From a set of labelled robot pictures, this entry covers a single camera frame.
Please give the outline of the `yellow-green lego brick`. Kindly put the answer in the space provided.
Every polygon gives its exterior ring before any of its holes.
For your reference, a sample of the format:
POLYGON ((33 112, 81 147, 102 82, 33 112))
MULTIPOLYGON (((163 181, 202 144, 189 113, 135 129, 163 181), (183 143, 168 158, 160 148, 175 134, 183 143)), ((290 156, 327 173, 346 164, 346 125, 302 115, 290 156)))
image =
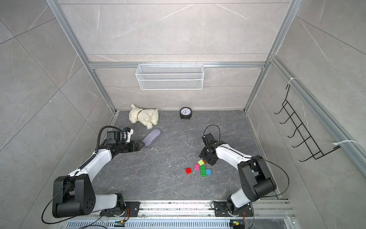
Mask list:
POLYGON ((205 162, 204 162, 203 160, 199 160, 199 161, 198 161, 198 164, 199 164, 200 166, 202 166, 202 165, 204 165, 204 164, 205 164, 205 162))

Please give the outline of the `green long lego brick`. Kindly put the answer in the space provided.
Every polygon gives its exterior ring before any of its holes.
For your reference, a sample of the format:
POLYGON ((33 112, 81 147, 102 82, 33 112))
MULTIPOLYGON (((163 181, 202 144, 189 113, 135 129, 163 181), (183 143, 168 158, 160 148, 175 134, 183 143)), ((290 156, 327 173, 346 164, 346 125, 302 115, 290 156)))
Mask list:
POLYGON ((200 166, 200 173, 201 173, 201 177, 207 176, 206 167, 204 165, 200 166))

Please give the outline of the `red lego brick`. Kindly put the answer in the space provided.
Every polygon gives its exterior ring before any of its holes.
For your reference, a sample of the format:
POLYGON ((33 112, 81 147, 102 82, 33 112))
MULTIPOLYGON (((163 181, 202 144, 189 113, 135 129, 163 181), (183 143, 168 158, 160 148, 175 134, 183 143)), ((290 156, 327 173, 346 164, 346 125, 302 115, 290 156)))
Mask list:
POLYGON ((185 171, 186 171, 186 174, 187 174, 187 175, 189 175, 189 174, 191 174, 191 173, 192 173, 191 168, 186 168, 186 169, 185 169, 185 171))

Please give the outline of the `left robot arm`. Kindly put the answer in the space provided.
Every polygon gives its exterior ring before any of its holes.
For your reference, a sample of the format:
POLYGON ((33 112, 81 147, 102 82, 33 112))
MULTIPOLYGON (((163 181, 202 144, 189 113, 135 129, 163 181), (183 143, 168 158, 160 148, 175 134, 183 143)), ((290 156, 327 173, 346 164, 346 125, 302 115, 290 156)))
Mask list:
POLYGON ((141 140, 130 142, 106 140, 78 169, 60 176, 53 183, 52 215, 55 218, 76 217, 101 211, 105 216, 121 216, 127 206, 121 193, 94 192, 92 181, 100 170, 116 155, 140 151, 145 146, 141 140))

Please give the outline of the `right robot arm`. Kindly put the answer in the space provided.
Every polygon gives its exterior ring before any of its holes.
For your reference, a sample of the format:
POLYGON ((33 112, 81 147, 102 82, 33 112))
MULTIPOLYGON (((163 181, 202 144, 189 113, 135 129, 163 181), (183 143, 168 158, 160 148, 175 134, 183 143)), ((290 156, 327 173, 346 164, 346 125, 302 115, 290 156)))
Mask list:
POLYGON ((241 188, 227 198, 228 212, 232 215, 277 188, 272 173, 259 155, 246 155, 228 144, 213 143, 206 145, 199 157, 211 166, 221 159, 237 169, 241 188))

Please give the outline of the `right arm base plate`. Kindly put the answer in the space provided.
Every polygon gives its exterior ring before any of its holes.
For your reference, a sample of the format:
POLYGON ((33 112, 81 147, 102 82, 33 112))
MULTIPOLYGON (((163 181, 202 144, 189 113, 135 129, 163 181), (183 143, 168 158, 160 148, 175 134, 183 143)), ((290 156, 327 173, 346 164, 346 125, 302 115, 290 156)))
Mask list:
POLYGON ((210 206, 216 217, 252 217, 254 215, 250 204, 237 208, 229 201, 212 201, 210 206))

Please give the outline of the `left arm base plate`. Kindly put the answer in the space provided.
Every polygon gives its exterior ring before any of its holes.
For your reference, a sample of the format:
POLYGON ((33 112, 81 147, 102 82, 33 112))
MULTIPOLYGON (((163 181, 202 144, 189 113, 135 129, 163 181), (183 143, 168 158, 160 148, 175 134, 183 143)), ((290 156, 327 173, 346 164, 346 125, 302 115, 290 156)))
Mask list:
POLYGON ((117 206, 113 209, 102 210, 100 216, 105 217, 137 217, 139 213, 141 202, 139 201, 128 201, 124 202, 123 205, 117 206))

